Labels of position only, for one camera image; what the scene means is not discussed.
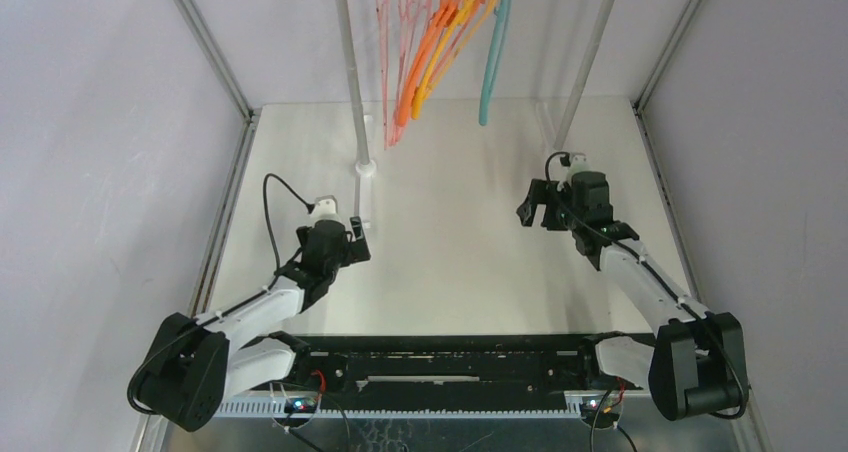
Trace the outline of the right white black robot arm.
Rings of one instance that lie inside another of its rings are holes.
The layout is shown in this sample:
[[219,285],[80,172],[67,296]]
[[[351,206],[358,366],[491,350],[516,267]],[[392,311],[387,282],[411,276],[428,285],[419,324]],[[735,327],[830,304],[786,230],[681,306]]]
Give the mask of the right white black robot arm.
[[577,252],[620,288],[654,337],[652,345],[644,345],[618,332],[607,334],[578,360],[582,382],[602,388],[615,377],[624,379],[648,390],[669,421],[742,417],[750,382],[740,321],[685,292],[638,233],[615,219],[606,176],[582,171],[565,182],[534,179],[516,210],[522,226],[533,225],[539,207],[542,227],[570,233]]

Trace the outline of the large orange plastic hanger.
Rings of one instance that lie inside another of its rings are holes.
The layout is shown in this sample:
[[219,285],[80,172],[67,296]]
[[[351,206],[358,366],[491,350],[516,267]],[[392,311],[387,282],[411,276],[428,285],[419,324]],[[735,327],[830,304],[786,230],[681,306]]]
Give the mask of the large orange plastic hanger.
[[448,49],[448,40],[454,35],[454,25],[463,2],[464,0],[434,0],[432,15],[420,41],[413,72],[416,91],[412,98],[410,121],[420,117],[425,101],[437,84],[437,72],[444,69],[440,62]]

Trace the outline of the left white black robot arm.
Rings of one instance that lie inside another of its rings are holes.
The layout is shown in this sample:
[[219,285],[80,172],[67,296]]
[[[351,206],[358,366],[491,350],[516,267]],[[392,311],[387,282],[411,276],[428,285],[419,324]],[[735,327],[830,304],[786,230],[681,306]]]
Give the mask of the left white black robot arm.
[[311,379],[311,360],[269,336],[272,326],[306,312],[327,295],[341,269],[371,254],[362,220],[329,216],[298,229],[299,253],[274,271],[270,284],[222,310],[163,319],[133,372],[126,400],[193,432],[220,405],[255,386],[279,380],[290,389]]

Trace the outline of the teal plastic hanger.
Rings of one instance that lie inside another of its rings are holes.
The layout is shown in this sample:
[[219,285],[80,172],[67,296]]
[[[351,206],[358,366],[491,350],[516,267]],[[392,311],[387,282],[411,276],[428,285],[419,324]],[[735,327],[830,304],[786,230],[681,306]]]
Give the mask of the teal plastic hanger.
[[499,0],[495,8],[495,23],[487,55],[478,108],[478,123],[486,126],[489,120],[490,105],[500,68],[501,56],[506,43],[506,34],[511,16],[512,0]]

